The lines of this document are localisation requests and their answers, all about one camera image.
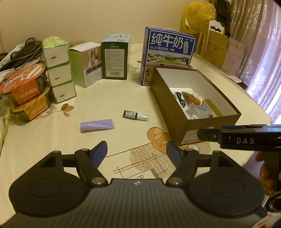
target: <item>stack of tissue packs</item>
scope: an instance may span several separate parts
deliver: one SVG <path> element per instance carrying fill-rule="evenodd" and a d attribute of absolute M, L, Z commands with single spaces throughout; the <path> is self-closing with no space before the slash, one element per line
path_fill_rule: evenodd
<path fill-rule="evenodd" d="M 42 41 L 48 77 L 57 103 L 76 96 L 71 76 L 69 44 L 59 37 Z"/>

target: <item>barcode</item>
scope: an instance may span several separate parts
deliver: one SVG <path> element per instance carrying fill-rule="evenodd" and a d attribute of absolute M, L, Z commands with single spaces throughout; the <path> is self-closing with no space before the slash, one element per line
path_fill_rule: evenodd
<path fill-rule="evenodd" d="M 110 76 L 119 76 L 120 75 L 120 72 L 119 71 L 111 71 L 110 72 Z"/>

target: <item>cream tabletop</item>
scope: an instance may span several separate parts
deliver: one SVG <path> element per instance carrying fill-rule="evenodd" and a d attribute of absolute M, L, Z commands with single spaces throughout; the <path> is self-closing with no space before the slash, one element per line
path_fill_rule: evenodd
<path fill-rule="evenodd" d="M 142 44 L 132 44 L 126 81 L 102 79 L 88 88 L 76 86 L 77 97 L 53 104 L 35 120 L 22 124 L 12 121 L 0 156 L 0 224 L 15 212 L 9 201 L 11 184 L 53 150 L 72 154 L 81 148 L 93 148 L 100 141 L 108 144 L 108 154 L 99 167 L 111 178 L 162 178 L 175 167 L 165 154 L 170 140 L 168 130 L 148 86 L 140 86 Z M 269 124 L 269 116 L 239 86 L 218 69 L 194 56 L 194 69 L 205 74 L 242 113 L 237 125 Z M 124 110 L 150 116 L 149 122 L 122 118 Z M 112 119 L 115 129 L 80 132 L 80 122 Z M 200 153 L 219 149 L 218 143 L 194 145 Z M 222 150 L 240 165 L 253 151 Z M 76 174 L 74 168 L 67 172 Z"/>

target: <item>red lid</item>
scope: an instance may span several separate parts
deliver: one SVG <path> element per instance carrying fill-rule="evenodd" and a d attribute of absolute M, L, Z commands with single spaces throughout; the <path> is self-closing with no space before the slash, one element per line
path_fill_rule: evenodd
<path fill-rule="evenodd" d="M 41 63 L 23 68 L 20 72 L 15 73 L 2 84 L 1 93 L 9 93 L 19 86 L 36 79 L 45 71 L 45 69 L 45 65 Z"/>

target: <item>purple tube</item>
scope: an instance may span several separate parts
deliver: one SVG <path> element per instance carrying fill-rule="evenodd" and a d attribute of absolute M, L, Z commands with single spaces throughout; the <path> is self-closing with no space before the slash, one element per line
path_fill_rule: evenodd
<path fill-rule="evenodd" d="M 80 123 L 80 131 L 99 131 L 115 129 L 112 119 L 108 120 L 96 120 L 90 122 Z"/>

